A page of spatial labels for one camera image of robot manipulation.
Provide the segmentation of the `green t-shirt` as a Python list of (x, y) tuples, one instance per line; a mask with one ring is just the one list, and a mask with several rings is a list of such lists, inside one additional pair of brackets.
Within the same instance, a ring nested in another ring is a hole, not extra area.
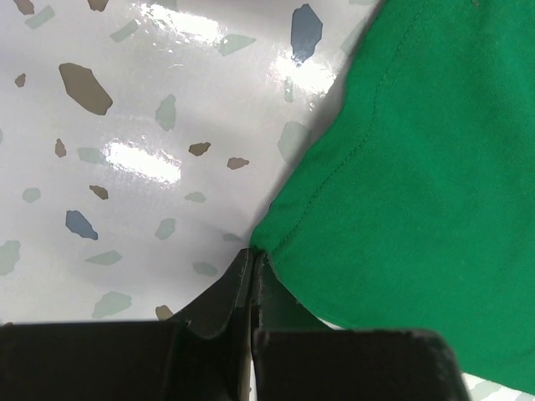
[(532, 393), (533, 2), (386, 2), (251, 243), (315, 316), (439, 332)]

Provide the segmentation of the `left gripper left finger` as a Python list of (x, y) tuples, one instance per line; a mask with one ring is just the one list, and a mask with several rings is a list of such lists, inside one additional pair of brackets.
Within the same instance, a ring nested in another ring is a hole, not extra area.
[(1, 330), (4, 400), (247, 400), (253, 253), (165, 321)]

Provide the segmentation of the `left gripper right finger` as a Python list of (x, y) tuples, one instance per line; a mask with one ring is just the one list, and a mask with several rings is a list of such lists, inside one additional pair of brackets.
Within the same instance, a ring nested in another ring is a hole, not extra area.
[(456, 357), (423, 329), (332, 329), (277, 279), (267, 253), (253, 282), (260, 400), (467, 400)]

